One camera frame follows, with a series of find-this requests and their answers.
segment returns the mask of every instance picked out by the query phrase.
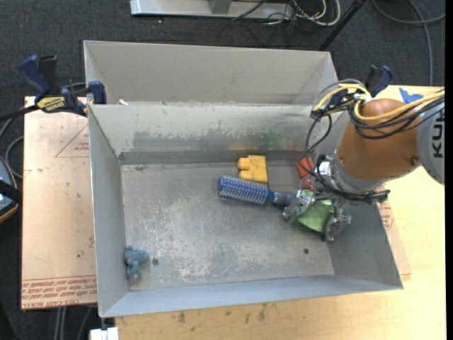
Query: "blue brush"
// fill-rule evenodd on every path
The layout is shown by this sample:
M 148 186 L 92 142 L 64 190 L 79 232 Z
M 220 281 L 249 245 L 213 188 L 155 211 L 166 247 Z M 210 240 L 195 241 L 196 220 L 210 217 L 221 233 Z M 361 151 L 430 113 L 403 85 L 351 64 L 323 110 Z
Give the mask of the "blue brush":
M 294 197 L 292 194 L 271 191 L 263 183 L 223 175 L 217 182 L 217 192 L 221 198 L 240 200 L 246 203 L 274 203 L 286 206 Z

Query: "small blue figurine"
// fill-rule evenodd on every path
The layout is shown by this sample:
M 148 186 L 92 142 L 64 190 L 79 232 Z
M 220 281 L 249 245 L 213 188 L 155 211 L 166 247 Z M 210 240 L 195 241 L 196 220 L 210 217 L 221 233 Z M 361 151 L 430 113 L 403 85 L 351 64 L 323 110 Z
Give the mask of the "small blue figurine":
M 125 250 L 125 261 L 132 259 L 137 261 L 140 266 L 143 266 L 146 262 L 149 261 L 149 254 L 143 249 L 134 249 L 132 246 L 127 246 Z
M 140 265 L 133 259 L 127 260 L 127 279 L 129 281 L 138 281 L 141 276 Z

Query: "dark floor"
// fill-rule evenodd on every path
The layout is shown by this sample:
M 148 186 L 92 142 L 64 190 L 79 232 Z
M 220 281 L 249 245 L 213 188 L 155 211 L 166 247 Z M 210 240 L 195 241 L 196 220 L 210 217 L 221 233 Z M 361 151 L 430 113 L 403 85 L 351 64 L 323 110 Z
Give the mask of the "dark floor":
M 345 13 L 357 0 L 339 1 Z M 385 64 L 394 73 L 392 84 L 444 86 L 445 19 L 426 24 L 401 21 L 431 20 L 442 16 L 445 7 L 445 0 L 367 0 L 327 47 L 338 78 L 363 80 L 370 65 Z M 331 31 L 306 21 L 263 25 L 247 19 L 138 18 L 130 15 L 130 0 L 0 0 L 0 115 L 18 109 L 25 95 L 35 93 L 18 73 L 21 61 L 31 54 L 58 56 L 61 85 L 70 79 L 83 81 L 83 40 L 317 50 Z M 0 155 L 22 134 L 19 118 L 1 136 Z M 21 150 L 18 144 L 11 152 L 11 165 L 18 171 Z M 58 309 L 20 310 L 20 211 L 1 224 L 0 248 L 0 303 L 6 314 L 0 319 L 0 339 L 53 339 Z M 87 310 L 67 308 L 66 339 L 76 339 Z M 84 328 L 100 326 L 96 309 L 90 310 Z

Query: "clamp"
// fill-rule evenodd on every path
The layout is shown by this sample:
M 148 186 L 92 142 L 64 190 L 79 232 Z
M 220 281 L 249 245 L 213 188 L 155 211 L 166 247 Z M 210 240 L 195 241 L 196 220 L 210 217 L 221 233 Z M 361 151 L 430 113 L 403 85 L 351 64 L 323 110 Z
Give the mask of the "clamp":
M 31 55 L 23 60 L 19 66 L 19 74 L 25 82 L 38 90 L 38 94 L 35 96 L 35 104 L 1 116 L 0 122 L 36 110 L 42 110 L 46 113 L 68 112 L 86 117 L 86 104 L 80 102 L 77 98 L 84 94 L 90 95 L 89 103 L 107 103 L 105 89 L 100 81 L 91 81 L 88 83 L 88 87 L 80 91 L 75 91 L 72 84 L 60 90 L 56 85 L 56 66 L 56 56 L 38 59 L 37 55 Z

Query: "yellow toy brick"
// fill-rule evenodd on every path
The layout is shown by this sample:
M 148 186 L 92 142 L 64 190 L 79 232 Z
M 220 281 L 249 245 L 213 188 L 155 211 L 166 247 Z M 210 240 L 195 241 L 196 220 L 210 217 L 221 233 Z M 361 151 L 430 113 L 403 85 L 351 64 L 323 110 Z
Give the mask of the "yellow toy brick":
M 246 180 L 268 182 L 266 159 L 264 156 L 248 155 L 238 160 L 239 178 Z

